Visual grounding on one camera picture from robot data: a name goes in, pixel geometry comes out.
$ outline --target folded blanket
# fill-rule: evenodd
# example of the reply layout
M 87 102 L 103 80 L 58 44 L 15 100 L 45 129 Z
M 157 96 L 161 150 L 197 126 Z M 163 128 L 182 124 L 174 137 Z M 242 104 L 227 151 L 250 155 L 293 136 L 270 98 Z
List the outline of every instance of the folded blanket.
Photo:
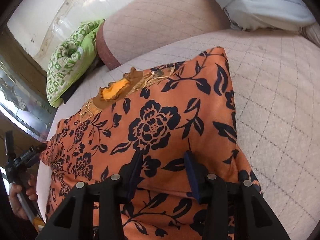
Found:
M 192 197 L 183 154 L 225 181 L 259 182 L 237 145 L 236 111 L 223 48 L 193 60 L 132 69 L 100 89 L 82 109 L 58 123 L 41 160 L 52 168 L 46 215 L 79 181 L 105 180 L 143 153 L 139 190 L 121 207 L 124 233 L 134 239 L 201 239 L 206 205 Z M 98 226 L 99 206 L 95 205 Z M 229 238 L 234 238 L 233 208 Z
M 83 23 L 59 45 L 51 56 L 47 71 L 47 98 L 58 107 L 60 96 L 88 69 L 97 55 L 96 33 L 103 20 Z

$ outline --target orange floral fabric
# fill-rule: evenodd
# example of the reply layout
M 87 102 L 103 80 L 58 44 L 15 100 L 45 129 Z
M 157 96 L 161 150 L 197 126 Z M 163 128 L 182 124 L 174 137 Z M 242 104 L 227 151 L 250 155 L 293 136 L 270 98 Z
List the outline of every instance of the orange floral fabric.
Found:
M 135 239 L 201 239 L 206 205 L 192 197 L 183 154 L 191 150 L 210 173 L 225 181 L 249 179 L 260 186 L 236 143 L 236 108 L 223 48 L 192 60 L 159 66 L 170 77 L 120 99 L 79 122 L 61 120 L 42 161 L 52 168 L 47 216 L 79 181 L 100 182 L 143 153 L 140 183 L 132 202 L 121 207 L 124 233 Z M 99 206 L 95 205 L 98 226 Z M 234 237 L 229 208 L 229 239 Z

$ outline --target yellow object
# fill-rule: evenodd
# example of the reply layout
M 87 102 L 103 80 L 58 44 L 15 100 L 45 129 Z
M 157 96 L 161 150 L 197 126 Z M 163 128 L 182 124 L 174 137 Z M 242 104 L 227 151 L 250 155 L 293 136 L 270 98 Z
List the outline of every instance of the yellow object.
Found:
M 116 99 L 121 89 L 125 88 L 129 84 L 129 80 L 123 78 L 117 82 L 110 83 L 109 88 L 102 90 L 102 97 L 104 100 Z

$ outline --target white wall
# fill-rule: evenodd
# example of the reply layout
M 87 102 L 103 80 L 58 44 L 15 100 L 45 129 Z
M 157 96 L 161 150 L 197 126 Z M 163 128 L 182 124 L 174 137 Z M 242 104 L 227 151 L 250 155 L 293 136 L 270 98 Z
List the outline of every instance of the white wall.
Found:
M 83 21 L 107 18 L 133 0 L 23 0 L 8 22 L 9 30 L 47 70 L 54 49 Z

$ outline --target floral pattern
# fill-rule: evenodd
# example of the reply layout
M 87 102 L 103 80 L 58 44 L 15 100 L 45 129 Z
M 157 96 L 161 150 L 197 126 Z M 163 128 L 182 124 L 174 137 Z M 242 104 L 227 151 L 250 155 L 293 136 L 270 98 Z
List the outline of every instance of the floral pattern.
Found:
M 193 60 L 144 72 L 141 86 L 80 122 L 80 112 L 58 123 L 41 160 L 52 168 L 46 216 L 78 181 L 99 183 L 143 154 L 140 183 L 121 207 L 125 239 L 202 238 L 206 205 L 190 192 L 183 154 L 195 153 L 208 171 L 226 181 L 252 181 L 237 145 L 236 107 L 229 65 L 222 48 Z M 94 203 L 97 233 L 99 205 Z M 234 208 L 228 208 L 228 240 L 234 239 Z

